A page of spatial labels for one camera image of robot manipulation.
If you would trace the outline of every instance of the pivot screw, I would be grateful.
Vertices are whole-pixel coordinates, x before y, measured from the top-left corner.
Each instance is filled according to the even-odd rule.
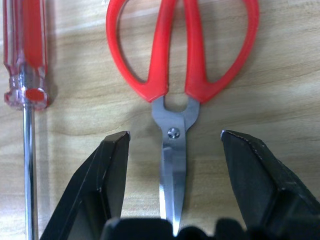
[[[168,136],[169,138],[171,139],[177,139],[180,137],[180,130],[179,128],[176,128],[176,127],[171,127],[169,130],[168,130]]]

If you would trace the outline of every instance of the wood grain surface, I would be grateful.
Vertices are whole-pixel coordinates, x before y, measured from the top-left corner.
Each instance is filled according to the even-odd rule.
[[[244,40],[247,14],[241,0],[199,0],[212,81],[229,68]],[[265,141],[320,199],[320,1],[260,0],[257,41],[245,67],[218,96],[201,106],[187,135],[187,186],[182,225],[212,234],[220,217],[243,223],[231,188],[223,129]],[[130,0],[119,36],[131,68],[148,75],[160,0]],[[43,232],[76,169],[100,141],[131,132],[124,217],[158,217],[162,135],[151,105],[124,81],[106,42],[108,1],[47,0],[47,82],[53,102],[36,114],[39,231]],[[172,33],[171,110],[186,105],[186,25],[182,2]],[[0,29],[3,21],[0,17]],[[0,93],[8,73],[0,67]],[[22,113],[0,101],[0,239],[24,239]]]

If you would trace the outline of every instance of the red plastic handle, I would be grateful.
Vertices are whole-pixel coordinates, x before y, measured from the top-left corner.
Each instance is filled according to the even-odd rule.
[[[184,0],[187,29],[187,73],[185,93],[205,103],[222,91],[245,64],[256,39],[259,25],[258,0],[243,0],[248,13],[246,37],[240,53],[229,70],[216,82],[208,82],[204,39],[197,0]]]
[[[253,47],[259,24],[258,0],[243,0],[248,12],[248,30],[244,44],[231,68],[217,82],[207,81],[201,18],[197,0],[184,0],[187,27],[187,74],[185,92],[201,103],[219,93],[237,75]],[[130,72],[120,51],[117,21],[126,0],[110,0],[106,13],[106,35],[115,64],[127,83],[145,100],[168,92],[169,47],[176,0],[162,0],[155,27],[148,79],[138,81]]]

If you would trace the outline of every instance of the black plastic object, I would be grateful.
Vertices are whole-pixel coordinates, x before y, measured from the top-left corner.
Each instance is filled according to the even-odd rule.
[[[320,203],[266,144],[229,130],[222,133],[221,139],[232,189],[246,226],[262,226],[277,236],[288,230],[292,233],[298,226],[305,233],[301,230],[308,227],[320,238]]]
[[[167,220],[129,218],[109,221],[100,240],[253,240],[253,238],[232,219],[218,220],[214,237],[207,236],[194,226],[183,228],[178,236],[174,237],[172,225]]]
[[[98,240],[108,219],[120,217],[129,132],[107,136],[66,187],[41,240]]]

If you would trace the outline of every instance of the metal shaft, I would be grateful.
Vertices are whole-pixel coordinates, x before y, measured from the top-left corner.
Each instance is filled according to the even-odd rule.
[[[35,144],[35,114],[30,104],[23,106],[25,236],[39,240],[37,205],[37,169]]]

